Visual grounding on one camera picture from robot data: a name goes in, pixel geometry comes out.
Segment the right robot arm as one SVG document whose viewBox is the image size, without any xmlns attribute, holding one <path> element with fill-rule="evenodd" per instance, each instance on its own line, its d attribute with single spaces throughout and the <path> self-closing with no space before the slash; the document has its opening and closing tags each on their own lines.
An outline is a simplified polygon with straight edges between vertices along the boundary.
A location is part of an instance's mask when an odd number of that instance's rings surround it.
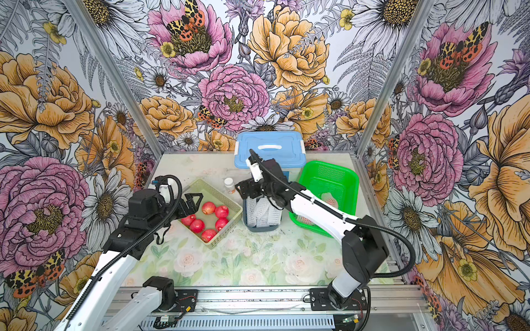
<svg viewBox="0 0 530 331">
<path fill-rule="evenodd" d="M 305 228 L 326 234 L 342 247 L 342 270 L 328 286 L 331 305 L 345 309 L 351 295 L 375 278 L 389 256 L 377 222 L 355 216 L 359 180 L 352 170 L 310 161 L 298 181 L 289 181 L 280 164 L 258 156 L 246 161 L 252 177 L 237 184 L 241 198 L 266 197 L 274 207 L 306 222 Z"/>
</svg>

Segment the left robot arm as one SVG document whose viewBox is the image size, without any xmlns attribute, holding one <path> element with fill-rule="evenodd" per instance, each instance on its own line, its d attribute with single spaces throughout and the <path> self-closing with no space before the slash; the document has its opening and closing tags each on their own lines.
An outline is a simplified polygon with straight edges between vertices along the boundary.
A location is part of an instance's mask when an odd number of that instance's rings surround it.
<svg viewBox="0 0 530 331">
<path fill-rule="evenodd" d="M 143 189 L 128 201 L 128 213 L 110 235 L 83 290 L 58 330 L 131 330 L 156 310 L 168 311 L 177 305 L 174 282 L 151 277 L 141 290 L 108 322 L 103 319 L 121 284 L 153 241 L 161 243 L 158 231 L 169 228 L 175 219 L 195 214 L 201 193 L 177 193 L 165 199 L 154 189 Z"/>
</svg>

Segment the white pill bottle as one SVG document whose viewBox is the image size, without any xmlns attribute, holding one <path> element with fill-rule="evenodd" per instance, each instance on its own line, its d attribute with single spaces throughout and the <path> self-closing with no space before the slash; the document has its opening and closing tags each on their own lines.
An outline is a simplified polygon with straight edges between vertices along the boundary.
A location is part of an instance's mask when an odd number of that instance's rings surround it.
<svg viewBox="0 0 530 331">
<path fill-rule="evenodd" d="M 231 177 L 227 177 L 224 180 L 224 186 L 225 186 L 227 193 L 233 194 L 235 192 L 235 183 Z"/>
</svg>

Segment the pale green perforated basket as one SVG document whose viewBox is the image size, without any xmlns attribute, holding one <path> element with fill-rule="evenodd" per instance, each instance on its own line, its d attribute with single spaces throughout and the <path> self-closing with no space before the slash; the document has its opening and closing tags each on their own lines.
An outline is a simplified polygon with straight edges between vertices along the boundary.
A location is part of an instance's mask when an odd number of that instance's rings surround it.
<svg viewBox="0 0 530 331">
<path fill-rule="evenodd" d="M 199 211 L 189 217 L 178 219 L 179 223 L 188 233 L 196 236 L 207 248 L 214 249 L 215 246 L 226 237 L 226 235 L 229 233 L 229 230 L 242 218 L 243 208 L 241 204 L 232 200 L 227 194 L 224 194 L 222 191 L 214 188 L 211 184 L 204 181 L 203 179 L 196 179 L 194 182 L 188 185 L 184 189 L 184 194 L 186 193 L 202 193 L 204 197 Z M 207 201 L 213 202 L 217 207 L 220 205 L 226 205 L 229 208 L 229 216 L 227 218 L 229 223 L 220 232 L 217 232 L 217 235 L 211 242 L 205 244 L 201 239 L 201 234 L 193 233 L 189 230 L 189 226 L 195 219 L 201 219 L 205 223 L 205 230 L 215 230 L 215 222 L 218 220 L 218 218 L 215 216 L 215 213 L 212 215 L 204 215 L 202 212 L 202 205 Z"/>
</svg>

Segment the blue lidded storage box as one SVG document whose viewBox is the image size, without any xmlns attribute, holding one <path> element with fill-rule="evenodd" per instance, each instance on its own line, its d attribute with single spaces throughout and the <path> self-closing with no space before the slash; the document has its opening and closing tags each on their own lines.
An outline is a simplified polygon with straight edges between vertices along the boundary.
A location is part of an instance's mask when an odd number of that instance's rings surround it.
<svg viewBox="0 0 530 331">
<path fill-rule="evenodd" d="M 250 150 L 254 150 L 263 160 L 276 160 L 282 168 L 302 168 L 306 164 L 304 141 L 296 131 L 240 133 L 234 150 L 236 168 L 248 169 Z"/>
</svg>

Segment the bright green perforated basket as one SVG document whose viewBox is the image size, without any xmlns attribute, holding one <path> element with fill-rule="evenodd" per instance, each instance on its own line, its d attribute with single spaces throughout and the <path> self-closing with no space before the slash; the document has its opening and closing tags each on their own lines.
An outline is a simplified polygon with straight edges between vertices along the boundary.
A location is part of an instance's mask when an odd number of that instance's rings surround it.
<svg viewBox="0 0 530 331">
<path fill-rule="evenodd" d="M 359 178 L 353 170 L 324 161 L 309 161 L 298 182 L 323 201 L 324 194 L 331 194 L 338 203 L 337 209 L 356 215 Z"/>
</svg>

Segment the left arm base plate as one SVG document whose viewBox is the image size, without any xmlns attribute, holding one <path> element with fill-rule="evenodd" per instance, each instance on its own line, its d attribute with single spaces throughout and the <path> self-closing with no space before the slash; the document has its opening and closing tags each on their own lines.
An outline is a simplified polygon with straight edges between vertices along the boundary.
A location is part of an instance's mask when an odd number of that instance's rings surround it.
<svg viewBox="0 0 530 331">
<path fill-rule="evenodd" d="M 163 292 L 161 305 L 153 310 L 153 313 L 193 313 L 198 294 L 197 289 L 176 289 L 173 294 L 169 295 Z"/>
</svg>

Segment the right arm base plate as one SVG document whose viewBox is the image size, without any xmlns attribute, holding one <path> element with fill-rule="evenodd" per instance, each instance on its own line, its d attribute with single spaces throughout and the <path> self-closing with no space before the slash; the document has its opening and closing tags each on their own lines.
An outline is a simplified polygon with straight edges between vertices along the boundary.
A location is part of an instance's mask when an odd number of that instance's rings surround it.
<svg viewBox="0 0 530 331">
<path fill-rule="evenodd" d="M 367 295 L 355 290 L 349 297 L 329 292 L 328 288 L 311 288 L 309 303 L 313 311 L 365 311 L 368 308 Z"/>
</svg>

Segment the aluminium front rail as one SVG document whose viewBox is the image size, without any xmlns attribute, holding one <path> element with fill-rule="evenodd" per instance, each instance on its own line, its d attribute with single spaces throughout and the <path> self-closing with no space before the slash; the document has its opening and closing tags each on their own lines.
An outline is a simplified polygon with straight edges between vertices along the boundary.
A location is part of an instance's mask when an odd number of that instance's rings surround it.
<svg viewBox="0 0 530 331">
<path fill-rule="evenodd" d="M 150 313 L 131 330 L 363 330 L 370 318 L 417 318 L 428 313 L 416 285 L 373 285 L 364 293 L 363 311 L 313 311 L 311 288 L 321 286 L 202 287 L 193 313 Z M 141 290 L 120 288 L 109 307 L 108 322 Z"/>
</svg>

